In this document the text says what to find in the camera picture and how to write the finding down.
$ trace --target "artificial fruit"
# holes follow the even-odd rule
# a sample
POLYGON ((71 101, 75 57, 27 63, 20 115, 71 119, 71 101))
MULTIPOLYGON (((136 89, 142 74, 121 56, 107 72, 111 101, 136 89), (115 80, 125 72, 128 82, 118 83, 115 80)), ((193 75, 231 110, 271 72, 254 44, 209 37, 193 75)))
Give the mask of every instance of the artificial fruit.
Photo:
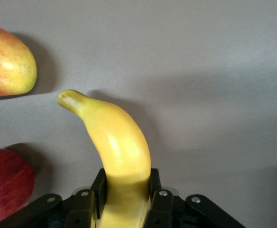
POLYGON ((58 103, 83 120, 106 172, 107 200, 97 227, 141 228, 151 171, 143 132, 122 108, 78 91, 63 91, 58 103))
POLYGON ((36 79, 37 66, 30 49, 0 28, 0 96, 27 93, 36 79))
POLYGON ((0 221, 28 203, 33 187, 34 173, 27 161, 0 149, 0 221))

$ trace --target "silver screw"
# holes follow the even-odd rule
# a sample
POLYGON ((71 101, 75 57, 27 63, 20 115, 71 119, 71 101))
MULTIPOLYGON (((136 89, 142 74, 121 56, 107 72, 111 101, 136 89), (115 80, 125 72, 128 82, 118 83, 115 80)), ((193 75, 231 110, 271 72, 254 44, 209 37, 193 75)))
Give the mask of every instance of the silver screw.
POLYGON ((159 195, 160 195, 160 196, 167 196, 167 195, 168 195, 168 192, 166 192, 165 190, 161 190, 161 191, 159 192, 159 195))
POLYGON ((47 203, 50 203, 50 202, 53 202, 53 201, 55 201, 54 197, 50 197, 50 198, 47 199, 47 203))
POLYGON ((87 192, 87 191, 83 191, 81 194, 81 196, 88 196, 88 195, 89 195, 89 192, 87 192))
POLYGON ((200 202, 201 202, 200 198, 198 198, 197 196, 193 196, 193 197, 191 198, 191 201, 192 201, 193 203, 200 203, 200 202))

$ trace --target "apple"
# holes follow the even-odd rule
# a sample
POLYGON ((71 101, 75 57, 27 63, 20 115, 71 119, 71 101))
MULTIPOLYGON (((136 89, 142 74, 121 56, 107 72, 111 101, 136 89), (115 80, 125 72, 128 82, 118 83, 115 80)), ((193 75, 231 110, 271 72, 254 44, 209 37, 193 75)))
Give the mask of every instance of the apple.
POLYGON ((30 49, 0 28, 0 96, 25 94, 36 79, 37 66, 30 49))
POLYGON ((18 154, 0 149, 0 221, 24 207, 34 187, 34 173, 18 154))

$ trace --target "yellow banana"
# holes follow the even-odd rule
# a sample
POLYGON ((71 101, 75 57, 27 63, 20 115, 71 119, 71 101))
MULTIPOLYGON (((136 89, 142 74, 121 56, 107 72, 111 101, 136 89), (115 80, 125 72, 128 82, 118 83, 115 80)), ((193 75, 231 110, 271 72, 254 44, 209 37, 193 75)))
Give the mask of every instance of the yellow banana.
POLYGON ((84 122, 104 166, 107 201, 98 228, 141 228, 148 208, 151 159, 146 139, 120 107, 75 90, 63 91, 59 105, 84 122))

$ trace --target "gray background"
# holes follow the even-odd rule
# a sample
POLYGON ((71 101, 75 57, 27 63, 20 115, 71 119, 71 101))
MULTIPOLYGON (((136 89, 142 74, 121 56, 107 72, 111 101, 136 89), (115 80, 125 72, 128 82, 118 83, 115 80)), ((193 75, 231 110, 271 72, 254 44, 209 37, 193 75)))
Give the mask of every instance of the gray background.
POLYGON ((102 167, 56 103, 72 88, 133 116, 163 186, 277 228, 277 0, 0 0, 0 27, 38 64, 30 93, 0 98, 0 148, 34 166, 32 199, 102 167))

